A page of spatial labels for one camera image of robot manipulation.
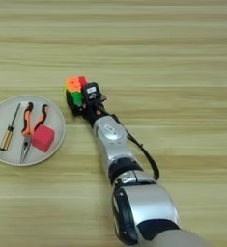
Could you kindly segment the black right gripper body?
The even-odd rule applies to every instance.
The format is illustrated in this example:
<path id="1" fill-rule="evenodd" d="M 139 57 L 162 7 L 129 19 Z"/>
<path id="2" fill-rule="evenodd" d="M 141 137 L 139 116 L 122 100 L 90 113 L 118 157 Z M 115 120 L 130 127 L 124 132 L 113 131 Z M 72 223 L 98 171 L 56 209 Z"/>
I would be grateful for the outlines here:
<path id="1" fill-rule="evenodd" d="M 90 125 L 94 125 L 98 119 L 106 116 L 103 106 L 105 100 L 106 97 L 102 94 L 83 93 L 82 116 Z"/>

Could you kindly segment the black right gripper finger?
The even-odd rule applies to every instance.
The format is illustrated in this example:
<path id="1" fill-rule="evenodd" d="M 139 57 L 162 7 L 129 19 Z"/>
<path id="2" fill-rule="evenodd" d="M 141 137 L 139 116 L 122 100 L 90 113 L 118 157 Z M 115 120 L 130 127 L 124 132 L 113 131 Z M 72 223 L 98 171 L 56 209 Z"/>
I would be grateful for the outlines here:
<path id="1" fill-rule="evenodd" d="M 81 115 L 83 111 L 83 100 L 80 92 L 66 91 L 67 104 L 75 116 Z"/>

